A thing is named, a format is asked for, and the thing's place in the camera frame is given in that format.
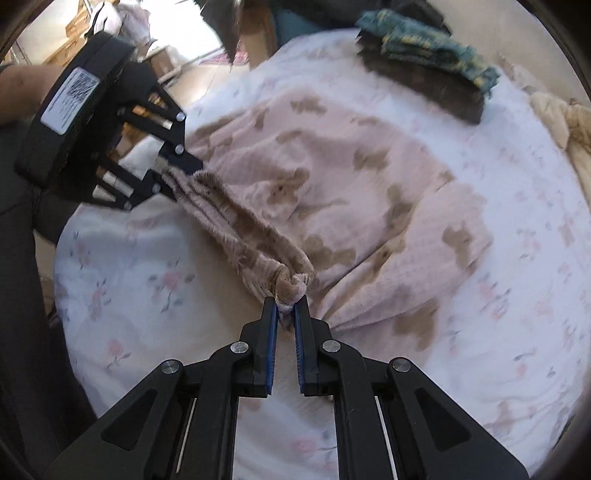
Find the person's left hand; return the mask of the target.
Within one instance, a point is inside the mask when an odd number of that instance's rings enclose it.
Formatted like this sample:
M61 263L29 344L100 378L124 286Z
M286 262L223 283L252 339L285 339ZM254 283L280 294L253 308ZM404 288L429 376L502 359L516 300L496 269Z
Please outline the person's left hand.
M10 65L0 75L2 125L34 115L58 80L58 65Z

